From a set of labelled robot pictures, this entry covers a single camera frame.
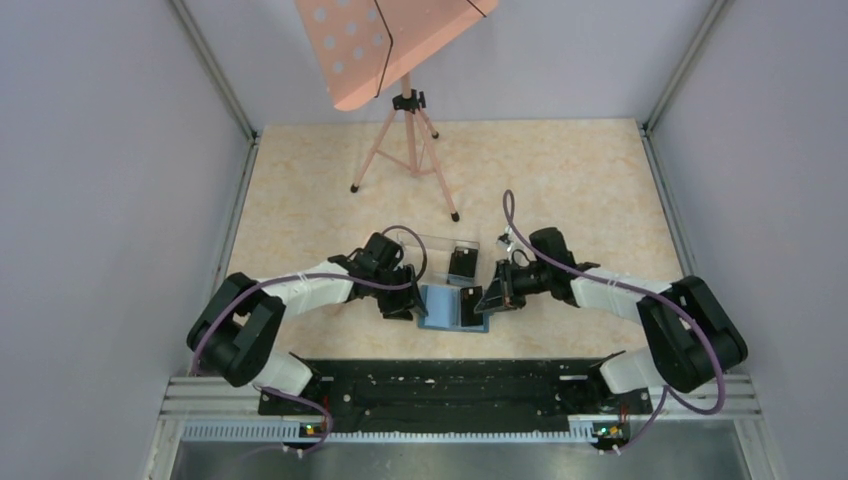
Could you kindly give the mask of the clear plastic box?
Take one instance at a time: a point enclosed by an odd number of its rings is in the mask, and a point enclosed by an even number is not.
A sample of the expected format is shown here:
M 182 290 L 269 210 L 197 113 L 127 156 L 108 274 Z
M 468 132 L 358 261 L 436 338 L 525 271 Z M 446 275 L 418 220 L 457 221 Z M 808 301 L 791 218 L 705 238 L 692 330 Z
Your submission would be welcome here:
M 478 242 L 424 234 L 419 235 L 421 242 L 418 242 L 410 233 L 405 231 L 396 231 L 390 237 L 402 246 L 404 262 L 415 264 L 417 271 L 420 270 L 423 262 L 423 254 L 426 253 L 427 266 L 424 269 L 422 278 L 419 280 L 420 284 L 447 285 L 457 288 L 472 287 L 478 284 L 477 270 L 473 280 L 456 277 L 450 278 L 448 275 L 450 256 L 454 248 L 457 246 L 476 248 L 479 250 L 480 257 L 481 247 Z

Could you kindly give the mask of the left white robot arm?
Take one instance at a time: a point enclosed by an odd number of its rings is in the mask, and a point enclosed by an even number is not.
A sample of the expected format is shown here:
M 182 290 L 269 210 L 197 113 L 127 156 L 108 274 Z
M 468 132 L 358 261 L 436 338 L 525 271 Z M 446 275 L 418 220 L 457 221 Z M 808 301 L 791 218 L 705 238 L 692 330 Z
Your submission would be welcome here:
M 415 267 L 404 257 L 399 243 L 375 232 L 364 246 L 306 270 L 266 280 L 229 275 L 188 332 L 192 372 L 216 374 L 232 387 L 282 393 L 297 413 L 314 410 L 321 397 L 317 370 L 275 349 L 284 321 L 365 298 L 375 299 L 386 319 L 425 316 L 419 282 L 429 259 Z

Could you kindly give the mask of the black card stack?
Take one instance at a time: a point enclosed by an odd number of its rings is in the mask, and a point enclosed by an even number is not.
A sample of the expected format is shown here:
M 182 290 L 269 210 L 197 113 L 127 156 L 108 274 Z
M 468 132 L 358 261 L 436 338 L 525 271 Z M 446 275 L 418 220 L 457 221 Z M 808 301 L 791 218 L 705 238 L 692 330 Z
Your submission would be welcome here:
M 448 275 L 450 278 L 470 279 L 476 276 L 479 250 L 457 246 L 450 256 Z

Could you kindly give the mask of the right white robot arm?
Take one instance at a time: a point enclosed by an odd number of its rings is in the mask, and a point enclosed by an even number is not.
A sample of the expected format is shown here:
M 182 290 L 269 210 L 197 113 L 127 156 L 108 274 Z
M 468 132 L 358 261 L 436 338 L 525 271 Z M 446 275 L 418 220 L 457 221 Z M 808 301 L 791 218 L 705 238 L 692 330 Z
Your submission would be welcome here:
M 668 386 L 690 393 L 745 361 L 748 346 L 706 282 L 687 276 L 672 283 L 647 281 L 578 263 L 555 227 L 533 232 L 535 257 L 525 265 L 497 261 L 477 314 L 523 308 L 528 296 L 548 293 L 577 308 L 607 311 L 640 325 L 647 345 L 615 354 L 591 367 L 589 404 L 612 412 L 627 393 Z

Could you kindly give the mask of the teal card holder wallet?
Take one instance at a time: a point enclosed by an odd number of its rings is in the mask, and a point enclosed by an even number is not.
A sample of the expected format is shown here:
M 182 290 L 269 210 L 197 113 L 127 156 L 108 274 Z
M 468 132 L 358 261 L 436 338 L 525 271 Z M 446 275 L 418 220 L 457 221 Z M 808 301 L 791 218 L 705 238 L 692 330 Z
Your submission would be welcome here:
M 488 333 L 490 314 L 483 314 L 483 327 L 463 328 L 459 325 L 460 290 L 462 288 L 447 285 L 424 285 L 421 293 L 425 300 L 428 314 L 426 317 L 420 318 L 417 321 L 418 327 L 420 329 L 436 331 Z

